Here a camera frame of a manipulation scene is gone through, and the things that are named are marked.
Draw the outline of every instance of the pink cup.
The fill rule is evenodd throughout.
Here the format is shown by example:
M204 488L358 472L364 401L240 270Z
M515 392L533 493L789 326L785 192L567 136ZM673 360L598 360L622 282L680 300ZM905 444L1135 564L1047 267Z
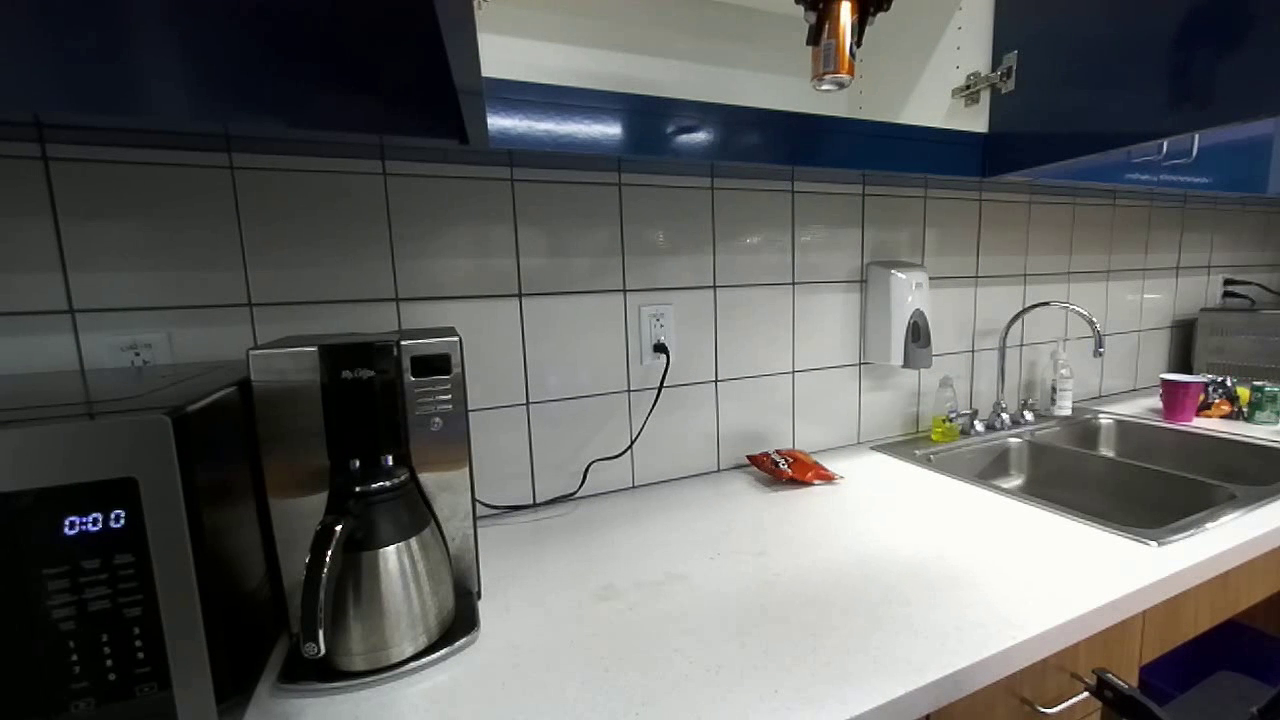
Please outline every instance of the pink cup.
M1160 372L1160 415L1168 424L1193 424L1206 401L1208 375Z

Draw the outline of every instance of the blue plastic item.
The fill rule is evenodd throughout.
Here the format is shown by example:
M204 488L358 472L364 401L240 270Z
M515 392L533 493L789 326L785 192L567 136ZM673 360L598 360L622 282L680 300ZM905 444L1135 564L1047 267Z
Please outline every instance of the blue plastic item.
M1280 641L1249 622L1215 622L1213 632L1145 664L1142 690L1156 703L1172 703L1215 673L1240 673L1280 689Z

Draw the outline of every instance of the stainless steel sink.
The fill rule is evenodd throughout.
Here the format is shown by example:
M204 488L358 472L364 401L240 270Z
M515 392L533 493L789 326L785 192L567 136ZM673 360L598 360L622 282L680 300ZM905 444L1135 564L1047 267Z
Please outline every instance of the stainless steel sink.
M1267 477L1280 448L1123 420L1047 420L959 444L892 444L889 450L1151 544L1280 493L1280 477Z

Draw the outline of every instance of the wall-mounted dispenser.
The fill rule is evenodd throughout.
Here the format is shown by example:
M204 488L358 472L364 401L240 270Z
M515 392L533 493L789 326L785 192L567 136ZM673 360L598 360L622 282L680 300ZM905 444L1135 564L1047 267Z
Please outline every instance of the wall-mounted dispenser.
M867 360L931 367L930 270L919 262L867 262Z

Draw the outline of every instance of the power cord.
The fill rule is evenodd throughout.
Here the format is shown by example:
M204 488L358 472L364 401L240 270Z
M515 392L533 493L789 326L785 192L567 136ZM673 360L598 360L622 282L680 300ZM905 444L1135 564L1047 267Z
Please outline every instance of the power cord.
M572 488L572 493L559 493L559 495L548 495L548 500L536 500L536 502L489 502L489 500L478 495L478 502L489 508L489 511L530 511L530 508L567 502L567 500L578 500L578 495L590 488L598 462L616 462L616 460L625 460L625 456L639 444L652 410L660 406L660 401L664 401L664 392L668 392L673 363L678 363L678 354L673 354L673 349L668 349L664 339L656 339L652 353L664 354L664 372L656 375L656 392L652 392L652 401L649 401L649 410L645 410L636 437L632 437L622 450L592 456L592 460L584 462L584 472L578 477L578 488Z

